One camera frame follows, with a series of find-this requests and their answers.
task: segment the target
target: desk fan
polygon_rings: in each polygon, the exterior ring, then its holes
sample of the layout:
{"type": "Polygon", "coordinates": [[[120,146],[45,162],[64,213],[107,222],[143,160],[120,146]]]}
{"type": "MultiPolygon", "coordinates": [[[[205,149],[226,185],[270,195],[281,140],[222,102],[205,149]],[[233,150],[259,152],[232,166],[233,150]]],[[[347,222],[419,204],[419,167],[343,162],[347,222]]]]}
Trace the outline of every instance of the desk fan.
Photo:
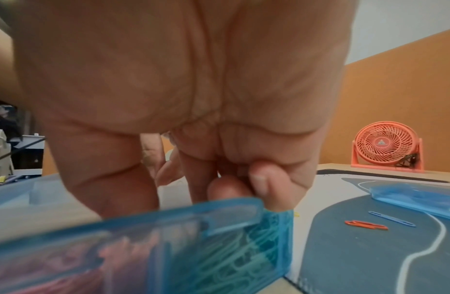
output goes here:
{"type": "Polygon", "coordinates": [[[352,142],[351,166],[424,172],[422,153],[422,139],[413,129],[396,122],[377,122],[357,133],[352,142]],[[369,164],[360,164],[359,157],[369,164]]]}

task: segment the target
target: fingernail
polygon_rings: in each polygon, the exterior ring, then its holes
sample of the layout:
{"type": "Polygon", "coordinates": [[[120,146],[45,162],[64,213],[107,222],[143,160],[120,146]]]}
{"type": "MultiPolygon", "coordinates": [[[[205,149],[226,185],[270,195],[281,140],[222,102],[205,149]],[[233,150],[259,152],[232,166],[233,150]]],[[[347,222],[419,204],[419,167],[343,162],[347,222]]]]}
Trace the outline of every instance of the fingernail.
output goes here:
{"type": "Polygon", "coordinates": [[[267,178],[250,174],[249,178],[251,180],[251,183],[253,184],[253,188],[258,196],[265,197],[269,193],[269,184],[267,182],[267,178]]]}

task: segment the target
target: fan stand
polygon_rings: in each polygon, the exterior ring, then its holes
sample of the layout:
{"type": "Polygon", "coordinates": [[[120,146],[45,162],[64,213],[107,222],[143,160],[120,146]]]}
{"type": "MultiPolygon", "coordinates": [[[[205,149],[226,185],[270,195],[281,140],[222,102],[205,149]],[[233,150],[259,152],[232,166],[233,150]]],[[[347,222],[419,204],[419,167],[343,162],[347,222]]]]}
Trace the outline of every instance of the fan stand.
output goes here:
{"type": "Polygon", "coordinates": [[[384,165],[370,165],[370,164],[360,164],[358,153],[356,151],[356,142],[352,141],[352,157],[351,157],[351,167],[360,169],[375,169],[375,170],[392,170],[392,171],[406,171],[406,172],[425,172],[423,166],[423,146],[422,139],[419,139],[417,145],[417,153],[419,158],[415,163],[413,168],[395,167],[395,166],[384,166],[384,165]]]}

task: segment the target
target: black cable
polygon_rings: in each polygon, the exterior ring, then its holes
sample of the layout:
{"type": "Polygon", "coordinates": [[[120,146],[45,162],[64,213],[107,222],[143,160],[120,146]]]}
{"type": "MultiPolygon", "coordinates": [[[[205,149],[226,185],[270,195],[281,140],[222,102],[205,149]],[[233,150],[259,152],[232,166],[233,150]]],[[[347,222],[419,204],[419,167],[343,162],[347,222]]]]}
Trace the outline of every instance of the black cable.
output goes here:
{"type": "Polygon", "coordinates": [[[43,142],[44,140],[46,140],[46,138],[41,138],[41,139],[39,139],[39,140],[37,140],[37,141],[35,141],[35,142],[33,142],[33,143],[30,143],[30,144],[25,145],[25,146],[22,146],[22,147],[20,147],[20,148],[14,149],[14,150],[10,151],[9,153],[6,153],[6,154],[4,154],[4,155],[1,155],[1,156],[0,156],[0,160],[6,158],[6,157],[8,157],[8,156],[12,156],[12,155],[14,155],[14,154],[16,154],[16,153],[18,153],[18,152],[24,150],[24,149],[27,149],[27,148],[30,147],[30,146],[33,146],[33,145],[35,145],[35,144],[38,144],[39,142],[43,142]]]}

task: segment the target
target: orange paper clip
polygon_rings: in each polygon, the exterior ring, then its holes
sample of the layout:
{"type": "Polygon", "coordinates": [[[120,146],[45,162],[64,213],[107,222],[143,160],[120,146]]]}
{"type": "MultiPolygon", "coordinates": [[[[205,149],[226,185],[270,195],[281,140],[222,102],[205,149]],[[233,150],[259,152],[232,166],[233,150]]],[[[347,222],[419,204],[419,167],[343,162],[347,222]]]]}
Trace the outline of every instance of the orange paper clip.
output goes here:
{"type": "Polygon", "coordinates": [[[360,227],[360,228],[366,228],[366,229],[372,229],[372,230],[388,230],[387,226],[373,224],[371,222],[365,222],[365,221],[358,221],[358,220],[346,220],[345,224],[348,226],[353,227],[360,227]]]}

